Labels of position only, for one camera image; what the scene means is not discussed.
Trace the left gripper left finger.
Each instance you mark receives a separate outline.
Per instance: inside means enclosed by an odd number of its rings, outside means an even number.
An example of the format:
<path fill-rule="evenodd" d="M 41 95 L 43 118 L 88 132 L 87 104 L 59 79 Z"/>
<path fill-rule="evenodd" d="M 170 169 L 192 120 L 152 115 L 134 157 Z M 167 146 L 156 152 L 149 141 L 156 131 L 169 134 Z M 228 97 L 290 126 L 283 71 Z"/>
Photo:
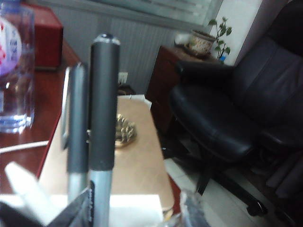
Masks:
<path fill-rule="evenodd" d="M 89 227 L 89 190 L 85 189 L 75 198 L 48 227 Z"/>

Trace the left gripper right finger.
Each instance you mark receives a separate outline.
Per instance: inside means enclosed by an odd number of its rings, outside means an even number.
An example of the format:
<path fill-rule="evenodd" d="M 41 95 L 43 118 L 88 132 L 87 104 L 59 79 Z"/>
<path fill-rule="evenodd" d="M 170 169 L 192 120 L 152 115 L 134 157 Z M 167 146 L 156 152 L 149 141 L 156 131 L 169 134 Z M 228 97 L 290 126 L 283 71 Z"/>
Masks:
<path fill-rule="evenodd" d="M 163 222 L 164 227 L 210 227 L 198 198 L 199 194 L 189 190 L 180 193 L 180 213 Z"/>

